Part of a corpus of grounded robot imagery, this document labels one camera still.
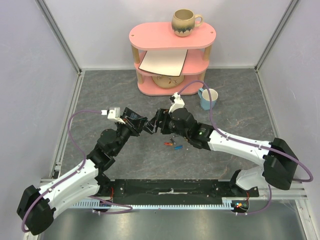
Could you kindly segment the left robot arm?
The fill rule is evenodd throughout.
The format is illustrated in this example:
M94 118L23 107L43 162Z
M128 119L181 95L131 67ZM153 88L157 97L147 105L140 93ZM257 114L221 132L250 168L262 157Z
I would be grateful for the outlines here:
M89 153L76 143L71 126L80 114L96 114L113 122L115 129L102 131L95 146ZM115 162L115 157L131 137L138 137L147 117L141 116L128 107L123 113L119 109L84 109L73 113L67 122L68 139L81 154L81 159L67 172L41 186L28 186L22 193L17 207L21 219L21 230L34 236L47 230L53 221L65 210L85 198L106 196L110 191L110 179L105 175Z

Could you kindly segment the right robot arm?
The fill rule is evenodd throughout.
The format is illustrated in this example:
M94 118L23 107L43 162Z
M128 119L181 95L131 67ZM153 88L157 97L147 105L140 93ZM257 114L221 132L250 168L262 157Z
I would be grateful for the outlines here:
M229 184L229 191L235 197L242 196L253 187L271 185L280 190L289 190L298 164L292 160L294 152L280 138L272 142L252 140L218 128L197 122L186 108L170 113L160 108L152 120L153 132L163 135L176 134L197 149L228 153L256 164L247 170L237 170Z

